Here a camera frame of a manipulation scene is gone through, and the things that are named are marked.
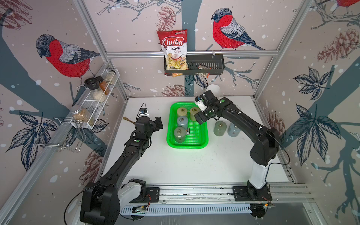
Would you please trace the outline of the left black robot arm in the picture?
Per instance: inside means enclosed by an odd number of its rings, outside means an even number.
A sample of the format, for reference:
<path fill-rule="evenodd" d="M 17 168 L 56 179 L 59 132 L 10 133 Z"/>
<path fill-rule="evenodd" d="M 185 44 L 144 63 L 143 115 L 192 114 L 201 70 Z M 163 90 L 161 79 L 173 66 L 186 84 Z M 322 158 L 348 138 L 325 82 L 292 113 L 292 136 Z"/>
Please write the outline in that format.
<path fill-rule="evenodd" d="M 82 192 L 80 221 L 91 225 L 113 225 L 121 209 L 134 199 L 144 199 L 146 182 L 132 179 L 122 186 L 132 166 L 150 146 L 154 132 L 163 129 L 161 117 L 151 120 L 140 116 L 136 129 L 124 144 L 125 149 L 114 165 L 97 182 L 89 182 Z"/>

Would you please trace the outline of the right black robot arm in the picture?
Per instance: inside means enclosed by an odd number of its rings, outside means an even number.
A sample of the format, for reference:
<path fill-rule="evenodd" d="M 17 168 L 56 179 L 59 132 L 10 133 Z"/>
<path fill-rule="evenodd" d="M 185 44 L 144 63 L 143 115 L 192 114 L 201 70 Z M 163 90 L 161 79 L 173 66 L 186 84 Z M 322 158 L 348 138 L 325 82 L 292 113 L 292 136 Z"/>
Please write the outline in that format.
<path fill-rule="evenodd" d="M 267 176 L 269 167 L 275 164 L 273 160 L 280 147 L 279 132 L 275 128 L 267 128 L 257 123 L 228 98 L 216 98 L 212 91 L 195 97 L 195 104 L 201 110 L 195 114 L 195 119 L 200 125 L 211 118 L 218 120 L 222 117 L 237 126 L 254 143 L 249 152 L 254 161 L 252 172 L 247 181 L 246 192 L 240 194 L 241 198 L 271 200 Z"/>

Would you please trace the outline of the blue-grey tea canister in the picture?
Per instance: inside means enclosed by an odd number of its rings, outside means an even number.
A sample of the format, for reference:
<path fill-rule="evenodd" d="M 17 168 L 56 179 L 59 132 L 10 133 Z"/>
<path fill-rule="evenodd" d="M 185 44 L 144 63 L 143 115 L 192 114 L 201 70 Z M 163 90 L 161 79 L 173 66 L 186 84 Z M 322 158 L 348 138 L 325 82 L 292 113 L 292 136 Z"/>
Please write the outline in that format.
<path fill-rule="evenodd" d="M 237 137 L 239 133 L 241 132 L 241 129 L 237 127 L 235 124 L 230 123 L 227 133 L 230 137 Z"/>
<path fill-rule="evenodd" d="M 188 118 L 187 118 L 187 116 L 179 116 L 177 118 L 177 127 L 182 127 L 185 130 L 188 128 Z"/>

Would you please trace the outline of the green tea canister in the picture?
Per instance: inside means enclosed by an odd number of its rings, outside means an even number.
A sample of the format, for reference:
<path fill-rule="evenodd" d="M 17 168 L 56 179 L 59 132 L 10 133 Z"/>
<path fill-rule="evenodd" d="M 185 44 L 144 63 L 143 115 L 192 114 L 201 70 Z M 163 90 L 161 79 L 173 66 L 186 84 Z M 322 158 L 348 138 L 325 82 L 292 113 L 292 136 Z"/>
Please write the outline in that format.
<path fill-rule="evenodd" d="M 223 121 L 217 121 L 214 126 L 214 134 L 218 137 L 221 137 L 225 134 L 227 130 L 227 124 Z"/>
<path fill-rule="evenodd" d="M 174 130 L 174 138 L 177 143 L 183 143 L 186 139 L 186 130 L 183 127 L 177 127 Z"/>

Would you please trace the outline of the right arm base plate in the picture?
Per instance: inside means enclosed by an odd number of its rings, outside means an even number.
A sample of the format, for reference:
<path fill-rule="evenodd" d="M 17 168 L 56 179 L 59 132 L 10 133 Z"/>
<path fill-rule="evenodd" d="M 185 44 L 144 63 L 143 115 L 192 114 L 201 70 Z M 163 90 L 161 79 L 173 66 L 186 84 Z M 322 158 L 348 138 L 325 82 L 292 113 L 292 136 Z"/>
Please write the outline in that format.
<path fill-rule="evenodd" d="M 268 186 L 256 189 L 248 186 L 233 186 L 232 193 L 236 202 L 272 201 L 272 195 Z"/>

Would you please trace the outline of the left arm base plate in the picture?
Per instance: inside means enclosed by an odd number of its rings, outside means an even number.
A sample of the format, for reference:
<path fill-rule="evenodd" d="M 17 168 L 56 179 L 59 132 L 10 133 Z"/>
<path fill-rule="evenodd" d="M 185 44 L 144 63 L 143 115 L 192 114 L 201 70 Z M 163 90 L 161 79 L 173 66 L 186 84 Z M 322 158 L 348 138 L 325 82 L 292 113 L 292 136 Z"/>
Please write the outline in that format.
<path fill-rule="evenodd" d="M 141 190 L 140 196 L 130 201 L 130 203 L 158 203 L 159 194 L 159 187 L 147 187 L 146 189 Z"/>

